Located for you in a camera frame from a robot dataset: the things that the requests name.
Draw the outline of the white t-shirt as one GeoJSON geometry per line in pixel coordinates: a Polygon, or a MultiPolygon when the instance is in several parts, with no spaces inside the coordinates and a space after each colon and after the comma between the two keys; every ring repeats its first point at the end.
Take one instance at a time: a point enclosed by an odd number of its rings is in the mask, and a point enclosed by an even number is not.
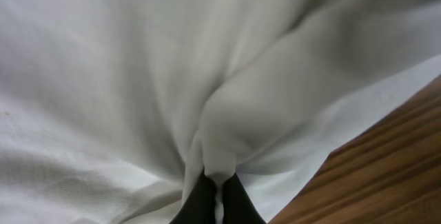
{"type": "Polygon", "coordinates": [[[273,218],[440,74],[440,0],[1,0],[1,222],[273,218]]]}

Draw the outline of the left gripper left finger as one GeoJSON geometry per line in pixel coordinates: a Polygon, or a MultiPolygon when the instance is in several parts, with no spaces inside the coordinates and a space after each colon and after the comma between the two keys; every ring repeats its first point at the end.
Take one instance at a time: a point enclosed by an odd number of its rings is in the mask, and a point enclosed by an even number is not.
{"type": "Polygon", "coordinates": [[[202,172],[170,224],[215,224],[216,193],[215,183],[202,172]]]}

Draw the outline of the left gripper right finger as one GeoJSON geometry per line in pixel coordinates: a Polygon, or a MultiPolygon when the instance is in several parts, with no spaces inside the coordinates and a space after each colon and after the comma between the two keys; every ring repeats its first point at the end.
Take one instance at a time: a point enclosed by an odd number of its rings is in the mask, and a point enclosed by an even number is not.
{"type": "Polygon", "coordinates": [[[237,174],[223,183],[223,224],[266,224],[237,174]]]}

